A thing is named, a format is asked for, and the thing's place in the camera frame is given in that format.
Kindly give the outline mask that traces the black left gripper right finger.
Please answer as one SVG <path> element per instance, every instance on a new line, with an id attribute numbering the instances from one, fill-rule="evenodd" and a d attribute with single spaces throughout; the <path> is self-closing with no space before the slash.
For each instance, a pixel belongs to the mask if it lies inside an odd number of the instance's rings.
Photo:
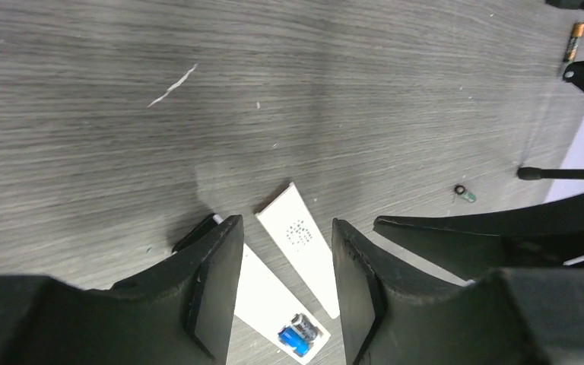
<path id="1" fill-rule="evenodd" d="M 501 268 L 460 287 L 338 219 L 332 251 L 349 364 L 584 364 L 584 268 Z"/>

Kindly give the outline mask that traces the slim white remote control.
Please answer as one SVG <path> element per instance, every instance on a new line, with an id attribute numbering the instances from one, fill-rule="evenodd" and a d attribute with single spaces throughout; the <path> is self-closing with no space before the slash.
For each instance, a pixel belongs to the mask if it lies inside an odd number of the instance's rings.
<path id="1" fill-rule="evenodd" d="M 291 327 L 290 321 L 298 313 L 308 316 L 319 329 L 319 337 L 314 342 L 307 342 L 310 350 L 304 357 L 298 357 L 278 340 L 279 331 Z M 243 247 L 234 314 L 299 364 L 308 364 L 331 336 L 248 245 Z"/>

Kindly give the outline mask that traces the blue battery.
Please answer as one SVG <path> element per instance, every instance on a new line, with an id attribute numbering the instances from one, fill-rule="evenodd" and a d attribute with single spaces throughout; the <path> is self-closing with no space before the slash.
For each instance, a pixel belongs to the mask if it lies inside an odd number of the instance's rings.
<path id="1" fill-rule="evenodd" d="M 279 331 L 278 340 L 290 348 L 298 357 L 306 356 L 310 350 L 306 340 L 289 326 Z"/>

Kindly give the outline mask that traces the dark grey battery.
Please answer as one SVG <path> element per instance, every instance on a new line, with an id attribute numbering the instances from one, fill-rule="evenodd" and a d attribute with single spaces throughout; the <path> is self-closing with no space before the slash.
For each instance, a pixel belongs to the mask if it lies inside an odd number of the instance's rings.
<path id="1" fill-rule="evenodd" d="M 314 342 L 319 337 L 319 329 L 303 313 L 296 314 L 290 324 L 306 342 Z"/>

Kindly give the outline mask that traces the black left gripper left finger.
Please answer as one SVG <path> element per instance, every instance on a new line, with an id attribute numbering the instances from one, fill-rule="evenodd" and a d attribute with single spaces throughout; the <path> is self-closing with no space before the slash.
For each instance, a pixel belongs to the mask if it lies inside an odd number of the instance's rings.
<path id="1" fill-rule="evenodd" d="M 0 364 L 223 364 L 243 257 L 232 215 L 107 290 L 0 275 Z"/>

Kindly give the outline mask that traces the orange black battery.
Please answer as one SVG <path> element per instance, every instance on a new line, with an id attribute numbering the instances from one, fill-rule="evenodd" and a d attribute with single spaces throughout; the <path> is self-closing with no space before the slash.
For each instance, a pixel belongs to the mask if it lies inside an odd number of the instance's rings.
<path id="1" fill-rule="evenodd" d="M 570 36 L 567 42 L 567 47 L 563 54 L 562 62 L 564 64 L 569 64 L 574 62 L 576 58 L 577 49 L 579 42 L 584 34 L 584 21 L 579 21 L 573 24 L 573 28 L 570 32 Z"/>

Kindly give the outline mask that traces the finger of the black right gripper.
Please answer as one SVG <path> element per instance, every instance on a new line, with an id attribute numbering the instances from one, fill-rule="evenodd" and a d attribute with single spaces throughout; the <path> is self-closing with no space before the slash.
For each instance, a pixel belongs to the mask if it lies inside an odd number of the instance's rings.
<path id="1" fill-rule="evenodd" d="M 499 267 L 557 267 L 584 256 L 584 193 L 484 214 L 378 216 L 373 229 L 465 280 Z"/>

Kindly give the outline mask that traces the white remote battery cover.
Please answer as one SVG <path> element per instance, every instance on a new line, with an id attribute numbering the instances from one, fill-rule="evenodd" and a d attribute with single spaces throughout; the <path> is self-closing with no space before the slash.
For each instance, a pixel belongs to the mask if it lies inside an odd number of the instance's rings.
<path id="1" fill-rule="evenodd" d="M 294 183 L 255 213 L 331 319 L 340 316 L 332 251 Z"/>

